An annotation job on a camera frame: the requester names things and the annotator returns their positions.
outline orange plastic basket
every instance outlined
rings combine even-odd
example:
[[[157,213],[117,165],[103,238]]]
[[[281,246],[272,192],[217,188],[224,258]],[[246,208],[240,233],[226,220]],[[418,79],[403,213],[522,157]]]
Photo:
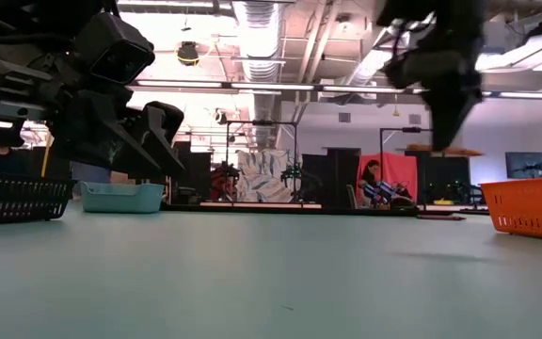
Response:
[[[483,184],[497,231],[542,237],[542,179]]]

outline red curtain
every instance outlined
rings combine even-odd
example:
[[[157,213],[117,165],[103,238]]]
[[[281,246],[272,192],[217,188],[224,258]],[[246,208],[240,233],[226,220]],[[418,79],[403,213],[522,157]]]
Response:
[[[360,180],[365,166],[370,160],[380,161],[380,154],[362,155],[359,158],[359,172],[357,179]],[[384,179],[385,182],[396,186],[401,184],[407,188],[414,201],[418,199],[418,164],[415,156],[405,156],[393,153],[384,153]],[[357,187],[357,196],[362,192]]]

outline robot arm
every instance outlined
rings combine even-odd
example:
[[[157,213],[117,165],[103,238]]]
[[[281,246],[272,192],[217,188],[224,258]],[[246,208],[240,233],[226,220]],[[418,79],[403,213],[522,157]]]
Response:
[[[417,48],[401,55],[395,49],[383,71],[398,89],[415,83],[427,89],[422,98],[432,113],[433,147],[441,151],[482,101],[475,64],[484,45],[486,0],[387,0],[377,23],[396,24],[402,35],[432,13],[435,23]]]
[[[183,112],[126,107],[126,86],[153,61],[153,45],[119,17],[115,0],[0,0],[0,146],[22,145],[23,123],[44,121],[54,151],[70,160],[180,173],[169,143]]]

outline light green table surface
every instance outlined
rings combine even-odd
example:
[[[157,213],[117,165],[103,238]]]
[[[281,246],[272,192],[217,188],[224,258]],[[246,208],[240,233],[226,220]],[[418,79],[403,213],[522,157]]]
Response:
[[[0,226],[0,339],[542,339],[542,240],[486,217]]]

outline chair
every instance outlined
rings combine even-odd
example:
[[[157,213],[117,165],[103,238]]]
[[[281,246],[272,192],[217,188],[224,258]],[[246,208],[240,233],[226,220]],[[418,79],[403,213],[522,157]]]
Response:
[[[350,201],[350,208],[358,209],[357,197],[355,196],[355,189],[352,185],[346,185],[346,192],[348,193],[348,200]]]

